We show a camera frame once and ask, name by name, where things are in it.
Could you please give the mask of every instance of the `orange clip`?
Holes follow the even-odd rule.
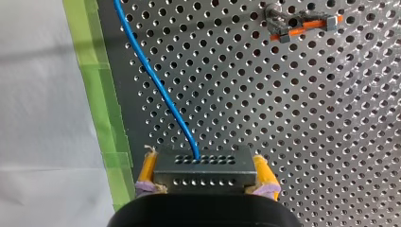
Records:
[[[289,35],[289,36],[296,36],[296,35],[301,35],[301,34],[303,34],[304,32],[306,32],[306,28],[304,28],[303,26],[301,26],[301,27],[296,27],[296,28],[291,29],[291,30],[288,32],[288,35]],[[278,35],[278,34],[270,35],[270,40],[271,40],[271,41],[278,41],[278,40],[280,40],[280,35]]]
[[[343,19],[344,19],[344,17],[342,15],[337,16],[338,23],[342,22]],[[308,29],[323,27],[325,25],[326,25],[326,22],[323,20],[304,22],[303,26],[291,29],[288,32],[288,35],[289,36],[301,35],[304,32],[306,32]],[[280,40],[280,35],[278,35],[278,34],[270,35],[270,40],[278,41],[278,40]]]
[[[153,178],[153,169],[156,165],[157,152],[152,150],[145,155],[145,161],[142,165],[141,173],[138,177],[138,182],[151,182]]]

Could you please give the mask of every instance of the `gray background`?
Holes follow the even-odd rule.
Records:
[[[62,0],[0,1],[0,226],[106,226],[113,202]]]

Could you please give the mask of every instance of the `hole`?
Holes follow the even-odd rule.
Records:
[[[234,15],[232,18],[233,23],[238,23],[239,22],[239,17],[237,15]]]
[[[277,54],[278,51],[279,51],[279,48],[277,46],[274,46],[274,47],[271,48],[271,53],[272,54]]]
[[[349,17],[347,17],[347,19],[346,19],[346,23],[347,23],[348,25],[353,24],[354,21],[355,21],[355,17],[353,17],[353,16],[349,16]]]
[[[215,19],[215,26],[221,26],[221,20],[219,18]]]
[[[178,6],[176,7],[176,11],[177,11],[178,13],[183,13],[183,6],[178,5]]]
[[[309,4],[307,4],[307,6],[306,6],[307,10],[314,10],[315,7],[316,7],[316,5],[315,5],[314,3],[309,3]]]
[[[386,13],[386,17],[390,19],[393,18],[395,14],[396,14],[395,10],[390,10]]]
[[[212,7],[217,7],[218,6],[218,0],[212,0]]]
[[[166,16],[166,14],[167,14],[166,9],[164,9],[164,8],[159,9],[159,15]]]
[[[330,38],[327,40],[327,45],[329,45],[329,46],[334,45],[335,43],[336,43],[335,39]]]
[[[251,17],[251,20],[253,20],[253,21],[256,20],[258,17],[257,12],[252,12],[250,17]]]
[[[336,6],[336,0],[328,0],[326,4],[329,8]]]
[[[290,13],[290,14],[295,13],[295,7],[294,6],[288,7],[288,13]]]
[[[298,20],[295,19],[295,18],[291,18],[291,19],[289,19],[289,21],[288,21],[288,25],[289,25],[289,26],[292,26],[292,27],[295,27],[295,26],[298,25]]]
[[[368,13],[368,15],[366,15],[366,20],[367,21],[373,21],[375,19],[375,14],[374,13]]]
[[[345,38],[345,41],[346,41],[347,43],[352,43],[354,40],[355,40],[355,37],[354,37],[354,36],[347,36],[347,38]]]
[[[309,47],[309,48],[314,48],[315,46],[316,46],[316,42],[314,42],[314,41],[311,41],[311,42],[309,42],[308,44],[307,44],[307,46]]]
[[[201,9],[201,3],[199,2],[194,3],[194,10],[199,10],[199,9]]]
[[[130,14],[127,14],[127,15],[126,15],[126,20],[127,20],[128,22],[131,22],[131,21],[133,20],[133,16],[130,15]]]
[[[298,45],[297,45],[297,44],[291,44],[291,45],[289,46],[289,50],[291,50],[291,51],[295,51],[297,48],[298,48]]]

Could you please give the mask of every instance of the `metal pegboard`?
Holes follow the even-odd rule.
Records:
[[[343,14],[337,32],[269,42],[263,8],[237,0],[124,0],[138,42],[202,149],[248,145],[305,226],[399,226],[400,1],[285,1]],[[144,144],[189,148],[99,0],[134,175]]]

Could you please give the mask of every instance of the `blue wire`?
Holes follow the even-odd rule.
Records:
[[[198,149],[197,142],[195,141],[194,137],[192,136],[191,131],[185,125],[185,122],[183,121],[182,116],[178,112],[177,108],[174,106],[174,103],[171,101],[171,98],[168,95],[168,92],[166,91],[162,82],[159,80],[156,73],[153,71],[152,67],[148,63],[148,58],[145,56],[144,52],[142,51],[141,46],[135,40],[135,37],[133,37],[133,32],[131,30],[130,25],[126,21],[125,13],[121,7],[120,0],[114,0],[114,8],[117,11],[118,18],[120,19],[121,25],[124,28],[124,31],[132,45],[133,50],[136,52],[136,55],[138,56],[141,63],[145,66],[145,69],[147,70],[148,74],[150,75],[150,77],[153,80],[154,84],[156,85],[157,89],[159,89],[160,94],[162,95],[163,99],[165,100],[165,103],[167,104],[167,107],[173,113],[173,115],[176,118],[181,129],[183,129],[183,133],[185,134],[186,138],[188,139],[189,145],[192,148],[192,153],[194,155],[194,158],[199,159],[200,151]]]

